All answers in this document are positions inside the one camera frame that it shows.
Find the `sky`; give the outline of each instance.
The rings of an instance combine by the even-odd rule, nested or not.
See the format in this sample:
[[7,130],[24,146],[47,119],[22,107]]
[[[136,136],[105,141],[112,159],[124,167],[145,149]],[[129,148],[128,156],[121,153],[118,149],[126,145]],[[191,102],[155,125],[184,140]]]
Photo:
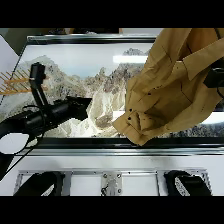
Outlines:
[[106,75],[110,75],[118,67],[113,56],[122,55],[129,48],[145,53],[151,47],[152,43],[28,45],[20,63],[46,55],[67,75],[95,76],[102,67],[106,68]]

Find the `fabric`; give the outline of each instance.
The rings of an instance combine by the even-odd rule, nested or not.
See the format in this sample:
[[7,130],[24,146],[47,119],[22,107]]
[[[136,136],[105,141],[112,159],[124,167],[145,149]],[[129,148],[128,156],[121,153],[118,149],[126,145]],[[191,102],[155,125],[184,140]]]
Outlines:
[[113,126],[143,145],[201,123],[222,99],[203,82],[210,65],[223,56],[224,38],[218,39],[214,28],[165,28],[141,73],[129,80],[126,112]]

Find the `wooden comb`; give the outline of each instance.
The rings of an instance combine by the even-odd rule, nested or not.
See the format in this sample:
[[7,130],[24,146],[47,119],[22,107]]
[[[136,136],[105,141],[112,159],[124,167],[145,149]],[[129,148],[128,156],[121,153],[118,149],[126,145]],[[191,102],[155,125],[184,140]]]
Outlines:
[[[12,72],[12,74],[6,72],[7,75],[3,72],[0,72],[0,74],[0,79],[4,81],[4,84],[0,85],[0,95],[31,92],[29,75],[24,70],[17,70],[16,72]],[[47,91],[47,87],[42,86],[42,89],[43,91]]]

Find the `brown jacket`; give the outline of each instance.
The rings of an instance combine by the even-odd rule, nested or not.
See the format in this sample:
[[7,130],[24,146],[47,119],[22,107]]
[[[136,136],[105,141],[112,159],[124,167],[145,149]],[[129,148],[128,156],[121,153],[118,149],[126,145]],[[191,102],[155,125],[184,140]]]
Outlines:
[[213,28],[164,29],[142,72],[129,80],[126,112],[113,126],[143,145],[202,122],[222,99],[203,81],[210,65],[223,56],[224,38],[218,40]]

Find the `rocky mountain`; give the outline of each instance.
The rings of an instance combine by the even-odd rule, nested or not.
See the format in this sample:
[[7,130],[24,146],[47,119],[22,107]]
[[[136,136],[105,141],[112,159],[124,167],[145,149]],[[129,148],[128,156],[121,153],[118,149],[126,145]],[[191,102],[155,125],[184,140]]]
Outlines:
[[[146,55],[138,49],[128,49],[123,55]],[[50,103],[65,99],[67,95],[92,98],[87,108],[88,118],[79,121],[75,118],[48,131],[46,137],[115,137],[117,131],[111,125],[113,111],[124,110],[127,81],[137,75],[142,64],[119,64],[109,76],[101,68],[94,77],[81,79],[77,75],[67,76],[47,56],[40,56],[32,61],[22,62],[17,70],[28,70],[31,64],[39,62],[46,66],[45,73],[49,79],[44,81],[45,91]],[[34,104],[31,93],[6,96],[0,106],[0,120],[17,114],[26,105]]]

